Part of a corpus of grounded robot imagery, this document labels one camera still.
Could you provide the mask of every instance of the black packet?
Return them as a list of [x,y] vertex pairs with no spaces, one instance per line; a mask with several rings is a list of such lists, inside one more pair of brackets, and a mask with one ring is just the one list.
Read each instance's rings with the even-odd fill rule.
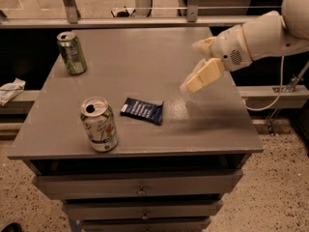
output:
[[162,104],[153,104],[146,101],[139,101],[127,98],[120,112],[123,116],[152,122],[156,125],[162,124],[163,102]]

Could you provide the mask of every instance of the white cable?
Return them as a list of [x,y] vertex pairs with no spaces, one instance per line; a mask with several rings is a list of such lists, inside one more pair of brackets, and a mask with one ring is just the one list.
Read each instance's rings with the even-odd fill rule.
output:
[[283,82],[283,65],[284,65],[284,56],[281,57],[281,67],[280,67],[280,87],[279,87],[279,92],[278,92],[278,96],[277,98],[271,103],[269,104],[268,106],[266,107],[262,107],[262,108],[251,108],[251,107],[248,107],[248,106],[245,106],[248,110],[250,111],[264,111],[266,109],[269,109],[271,108],[273,105],[275,105],[280,96],[281,96],[281,90],[282,90],[282,82]]

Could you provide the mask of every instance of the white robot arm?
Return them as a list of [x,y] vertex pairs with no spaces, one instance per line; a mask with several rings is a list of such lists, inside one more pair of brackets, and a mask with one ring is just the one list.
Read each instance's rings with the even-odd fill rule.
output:
[[269,56],[309,51],[309,0],[284,0],[278,12],[229,28],[217,37],[201,40],[193,48],[210,58],[202,60],[181,90],[194,93],[219,78]]

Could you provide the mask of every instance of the drawer front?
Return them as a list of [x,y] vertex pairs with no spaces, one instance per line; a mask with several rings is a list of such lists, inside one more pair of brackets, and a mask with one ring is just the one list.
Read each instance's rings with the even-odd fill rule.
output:
[[111,222],[82,221],[81,227],[87,231],[103,232],[201,232],[207,228],[209,218],[158,219],[153,222],[117,220]]
[[33,184],[50,199],[189,195],[230,192],[241,170],[39,176]]
[[222,201],[194,200],[176,202],[139,202],[108,204],[65,204],[64,212],[74,220],[210,217],[222,207]]

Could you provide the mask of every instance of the silver can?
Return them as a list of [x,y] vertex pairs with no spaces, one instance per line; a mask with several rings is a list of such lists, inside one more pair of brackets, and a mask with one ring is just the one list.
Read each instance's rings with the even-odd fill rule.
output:
[[63,32],[57,36],[57,45],[69,74],[87,71],[87,64],[78,37],[73,32]]
[[114,113],[106,99],[93,97],[84,101],[80,119],[95,150],[110,151],[117,145]]

